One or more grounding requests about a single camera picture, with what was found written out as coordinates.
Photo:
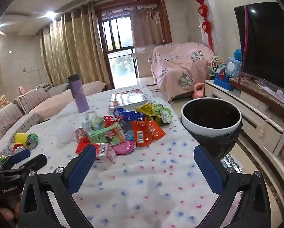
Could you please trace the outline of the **pink glitter spoon package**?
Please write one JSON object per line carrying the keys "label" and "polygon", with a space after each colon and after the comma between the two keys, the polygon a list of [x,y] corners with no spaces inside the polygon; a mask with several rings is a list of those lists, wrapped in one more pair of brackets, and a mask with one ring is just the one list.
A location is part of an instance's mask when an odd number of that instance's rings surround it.
{"label": "pink glitter spoon package", "polygon": [[117,155],[127,155],[134,151],[136,143],[134,141],[125,141],[112,147]]}

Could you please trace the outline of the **green carton box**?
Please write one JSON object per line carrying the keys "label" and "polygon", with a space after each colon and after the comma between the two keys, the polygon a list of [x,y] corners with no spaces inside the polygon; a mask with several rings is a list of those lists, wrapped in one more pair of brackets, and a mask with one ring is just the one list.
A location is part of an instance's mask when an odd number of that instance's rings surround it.
{"label": "green carton box", "polygon": [[111,146],[116,146],[125,142],[125,135],[119,123],[95,130],[88,135],[88,138],[92,144],[109,143]]}

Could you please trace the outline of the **blue plastic snack wrapper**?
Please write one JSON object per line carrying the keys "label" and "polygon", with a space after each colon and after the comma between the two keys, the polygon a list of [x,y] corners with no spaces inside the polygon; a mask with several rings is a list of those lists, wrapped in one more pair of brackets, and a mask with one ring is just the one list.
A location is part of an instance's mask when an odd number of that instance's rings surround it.
{"label": "blue plastic snack wrapper", "polygon": [[121,116],[123,121],[129,123],[131,121],[144,121],[146,116],[143,113],[136,112],[134,110],[126,110],[124,108],[116,108],[113,110],[115,117]]}

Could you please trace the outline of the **yellow green snack bag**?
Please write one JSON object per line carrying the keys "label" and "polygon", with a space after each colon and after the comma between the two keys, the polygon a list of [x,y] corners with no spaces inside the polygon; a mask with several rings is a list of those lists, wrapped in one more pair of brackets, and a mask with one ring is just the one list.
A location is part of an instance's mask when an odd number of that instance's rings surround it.
{"label": "yellow green snack bag", "polygon": [[149,102],[135,110],[136,112],[145,114],[148,120],[154,120],[159,125],[170,124],[171,122],[171,110],[164,107],[162,104]]}

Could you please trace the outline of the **crumpled white tissue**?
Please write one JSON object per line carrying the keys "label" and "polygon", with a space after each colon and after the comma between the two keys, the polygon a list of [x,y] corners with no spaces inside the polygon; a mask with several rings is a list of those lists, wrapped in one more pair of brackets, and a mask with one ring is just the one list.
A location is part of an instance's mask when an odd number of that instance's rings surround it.
{"label": "crumpled white tissue", "polygon": [[75,129],[71,124],[61,123],[57,126],[55,137],[60,144],[69,143],[74,137]]}

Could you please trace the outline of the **red candy tube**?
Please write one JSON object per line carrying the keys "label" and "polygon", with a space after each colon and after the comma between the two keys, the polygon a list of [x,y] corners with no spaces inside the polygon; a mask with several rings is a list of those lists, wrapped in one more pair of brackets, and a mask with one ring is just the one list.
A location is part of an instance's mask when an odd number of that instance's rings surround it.
{"label": "red candy tube", "polygon": [[88,134],[84,131],[83,128],[78,128],[75,130],[76,140],[78,143],[88,143],[89,138]]}

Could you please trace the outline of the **small teddy bear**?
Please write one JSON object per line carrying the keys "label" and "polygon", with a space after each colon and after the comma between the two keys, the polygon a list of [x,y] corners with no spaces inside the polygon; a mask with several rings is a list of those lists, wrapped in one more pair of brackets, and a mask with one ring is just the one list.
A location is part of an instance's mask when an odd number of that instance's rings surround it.
{"label": "small teddy bear", "polygon": [[5,107],[6,105],[8,105],[10,102],[7,100],[5,95],[2,95],[0,97],[0,104],[2,107]]}

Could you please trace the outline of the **crumpled white green wrapper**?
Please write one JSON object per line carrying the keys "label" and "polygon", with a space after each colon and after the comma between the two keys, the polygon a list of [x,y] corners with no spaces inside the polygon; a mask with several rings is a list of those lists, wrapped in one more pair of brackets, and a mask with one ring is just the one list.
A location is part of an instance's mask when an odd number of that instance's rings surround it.
{"label": "crumpled white green wrapper", "polygon": [[101,130],[104,128],[104,117],[98,116],[95,111],[87,112],[82,122],[82,128],[87,134]]}

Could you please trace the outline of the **white tv cabinet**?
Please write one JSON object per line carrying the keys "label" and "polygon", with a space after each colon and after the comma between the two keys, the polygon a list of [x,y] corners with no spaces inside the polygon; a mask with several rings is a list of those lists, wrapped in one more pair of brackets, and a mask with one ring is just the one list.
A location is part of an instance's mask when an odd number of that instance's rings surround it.
{"label": "white tv cabinet", "polygon": [[234,104],[241,112],[243,131],[264,154],[284,167],[284,121],[270,111],[263,111],[259,106],[250,103],[250,95],[234,89],[229,91],[216,84],[213,80],[205,82],[205,96],[220,98]]}

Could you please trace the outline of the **white floral tablecloth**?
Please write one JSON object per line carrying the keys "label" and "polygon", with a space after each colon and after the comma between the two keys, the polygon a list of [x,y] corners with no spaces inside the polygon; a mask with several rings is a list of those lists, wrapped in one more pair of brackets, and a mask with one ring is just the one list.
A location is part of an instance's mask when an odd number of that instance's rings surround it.
{"label": "white floral tablecloth", "polygon": [[[168,102],[153,96],[144,85],[113,89],[87,96],[90,110],[98,116],[109,114],[111,95],[142,89],[148,101],[171,110],[166,135],[149,147],[116,156],[114,164],[94,163],[74,200],[94,227],[197,227],[218,198],[193,158],[199,143],[183,127]],[[50,120],[30,127],[39,137],[31,157],[46,155],[47,165],[37,173],[51,173],[76,156],[75,134],[67,144],[58,143],[59,124],[82,126],[85,113],[74,101]]]}

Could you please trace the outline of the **gold curtain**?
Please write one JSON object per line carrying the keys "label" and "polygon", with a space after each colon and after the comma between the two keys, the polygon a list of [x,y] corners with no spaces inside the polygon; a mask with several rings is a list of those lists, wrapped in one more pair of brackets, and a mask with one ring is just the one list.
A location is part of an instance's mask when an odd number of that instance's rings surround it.
{"label": "gold curtain", "polygon": [[97,24],[95,7],[88,3],[39,30],[41,59],[52,86],[74,74],[79,74],[84,84],[110,83]]}

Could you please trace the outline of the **pink kettlebell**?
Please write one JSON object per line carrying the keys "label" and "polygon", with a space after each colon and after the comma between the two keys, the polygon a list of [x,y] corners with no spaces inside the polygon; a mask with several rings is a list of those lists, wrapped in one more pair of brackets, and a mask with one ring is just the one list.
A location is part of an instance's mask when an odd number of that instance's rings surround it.
{"label": "pink kettlebell", "polygon": [[204,89],[205,89],[204,83],[195,84],[192,98],[198,99],[204,97]]}

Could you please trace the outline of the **ferris wheel toy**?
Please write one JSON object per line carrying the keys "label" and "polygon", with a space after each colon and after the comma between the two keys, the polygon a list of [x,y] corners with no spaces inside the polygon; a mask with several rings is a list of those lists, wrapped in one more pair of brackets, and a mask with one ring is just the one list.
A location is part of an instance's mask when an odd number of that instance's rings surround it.
{"label": "ferris wheel toy", "polygon": [[220,58],[219,56],[213,56],[211,61],[208,63],[208,66],[210,67],[209,75],[214,77],[216,75],[217,69],[222,64],[224,64],[224,60],[222,58]]}

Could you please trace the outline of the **black flat television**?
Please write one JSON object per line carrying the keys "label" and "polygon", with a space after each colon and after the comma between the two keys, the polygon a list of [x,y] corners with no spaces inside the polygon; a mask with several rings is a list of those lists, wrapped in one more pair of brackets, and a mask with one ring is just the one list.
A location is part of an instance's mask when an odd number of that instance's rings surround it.
{"label": "black flat television", "polygon": [[[249,37],[243,72],[284,89],[284,10],[277,2],[254,3],[247,9]],[[244,7],[235,7],[234,12],[243,54]]]}

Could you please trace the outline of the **pink heart furniture cover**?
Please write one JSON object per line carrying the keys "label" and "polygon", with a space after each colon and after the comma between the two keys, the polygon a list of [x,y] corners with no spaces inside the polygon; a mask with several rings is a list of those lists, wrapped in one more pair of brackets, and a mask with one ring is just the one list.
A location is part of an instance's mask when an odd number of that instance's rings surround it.
{"label": "pink heart furniture cover", "polygon": [[213,51],[201,43],[170,43],[153,48],[148,61],[157,85],[170,101],[209,79],[213,56]]}

